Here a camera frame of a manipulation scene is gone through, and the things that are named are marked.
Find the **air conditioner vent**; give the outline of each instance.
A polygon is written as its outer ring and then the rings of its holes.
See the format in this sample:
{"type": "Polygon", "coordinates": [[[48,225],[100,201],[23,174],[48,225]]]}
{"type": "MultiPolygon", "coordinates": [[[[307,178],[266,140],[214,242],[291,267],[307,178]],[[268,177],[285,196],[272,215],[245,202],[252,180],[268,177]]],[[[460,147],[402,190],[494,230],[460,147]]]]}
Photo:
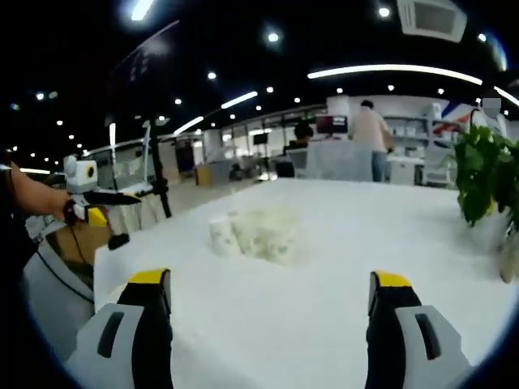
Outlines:
{"type": "Polygon", "coordinates": [[[467,24],[466,14],[449,0],[397,0],[402,31],[459,42],[467,24]]]}

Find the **ceiling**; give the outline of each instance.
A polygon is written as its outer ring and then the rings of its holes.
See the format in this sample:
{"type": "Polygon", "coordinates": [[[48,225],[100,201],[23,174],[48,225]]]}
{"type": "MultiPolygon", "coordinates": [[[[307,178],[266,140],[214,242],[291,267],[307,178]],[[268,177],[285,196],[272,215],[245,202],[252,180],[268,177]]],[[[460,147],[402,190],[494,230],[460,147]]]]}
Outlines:
{"type": "MultiPolygon", "coordinates": [[[[468,24],[457,44],[404,35],[396,0],[384,1],[391,11],[386,19],[377,12],[381,2],[374,0],[353,5],[331,0],[156,0],[141,22],[131,21],[134,0],[88,4],[90,8],[87,3],[79,8],[75,3],[39,3],[15,4],[19,27],[6,47],[10,61],[2,98],[8,118],[3,146],[17,146],[15,160],[31,168],[58,169],[55,160],[108,144],[109,122],[117,123],[121,142],[141,137],[145,118],[170,118],[157,129],[170,133],[203,116],[189,130],[207,130],[212,122],[223,127],[253,118],[257,105],[266,114],[324,103],[337,88],[347,95],[436,97],[443,88],[442,98],[469,104],[482,92],[478,85],[442,75],[378,71],[308,79],[313,71],[388,63],[434,66],[509,92],[517,77],[510,72],[496,77],[492,47],[478,39],[482,32],[496,36],[513,68],[519,47],[513,45],[511,18],[472,5],[466,8],[468,24]],[[269,42],[272,32],[278,34],[277,42],[269,42]],[[215,79],[208,79],[210,71],[215,79]],[[267,87],[274,93],[267,93],[267,87]],[[53,91],[58,95],[50,99],[53,91]],[[221,109],[226,101],[253,91],[256,98],[221,109]],[[45,94],[43,100],[36,99],[38,92],[45,94]],[[176,99],[182,103],[175,104],[176,99]]],[[[517,107],[507,100],[503,109],[509,118],[519,119],[517,107]]]]}

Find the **person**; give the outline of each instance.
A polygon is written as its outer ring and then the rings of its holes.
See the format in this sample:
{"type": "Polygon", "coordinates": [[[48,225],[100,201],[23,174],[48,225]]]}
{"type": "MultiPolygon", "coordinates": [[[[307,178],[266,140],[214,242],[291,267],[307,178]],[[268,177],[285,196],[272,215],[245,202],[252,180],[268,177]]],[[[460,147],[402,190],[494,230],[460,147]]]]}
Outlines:
{"type": "Polygon", "coordinates": [[[373,108],[374,105],[369,100],[360,104],[360,112],[353,118],[348,138],[367,143],[373,149],[371,157],[373,181],[383,182],[388,164],[387,140],[384,141],[384,138],[391,138],[391,134],[385,120],[373,108]]]}
{"type": "Polygon", "coordinates": [[[314,131],[308,123],[300,120],[294,128],[294,135],[295,140],[291,140],[289,145],[283,148],[283,155],[286,155],[287,150],[307,148],[308,142],[310,142],[311,137],[314,136],[314,131]]]}
{"type": "Polygon", "coordinates": [[[0,223],[4,244],[13,253],[4,265],[10,270],[11,280],[20,280],[25,264],[36,252],[21,213],[51,215],[64,220],[63,208],[71,197],[65,190],[32,180],[11,161],[10,154],[4,152],[0,159],[0,223]]]}

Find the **jeans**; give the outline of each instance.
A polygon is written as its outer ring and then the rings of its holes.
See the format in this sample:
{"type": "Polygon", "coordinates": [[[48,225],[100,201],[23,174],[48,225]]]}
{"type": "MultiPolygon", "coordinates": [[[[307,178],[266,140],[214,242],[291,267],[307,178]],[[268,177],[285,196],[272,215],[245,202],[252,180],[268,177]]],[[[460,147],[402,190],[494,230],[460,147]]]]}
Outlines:
{"type": "Polygon", "coordinates": [[[388,164],[388,156],[385,152],[373,152],[371,156],[371,171],[373,182],[384,182],[388,164]]]}

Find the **white tablecloth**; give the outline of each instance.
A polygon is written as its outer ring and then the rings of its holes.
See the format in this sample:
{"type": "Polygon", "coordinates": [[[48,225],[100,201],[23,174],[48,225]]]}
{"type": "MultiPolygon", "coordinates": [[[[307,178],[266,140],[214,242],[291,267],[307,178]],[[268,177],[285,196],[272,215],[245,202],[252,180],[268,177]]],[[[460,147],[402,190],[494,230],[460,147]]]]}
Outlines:
{"type": "Polygon", "coordinates": [[[176,388],[360,388],[367,375],[370,271],[406,276],[460,332],[471,363],[489,351],[517,286],[467,244],[455,191],[278,180],[175,216],[97,251],[96,303],[138,271],[172,272],[176,388]],[[236,207],[292,207],[298,261],[222,259],[208,221],[236,207]]]}

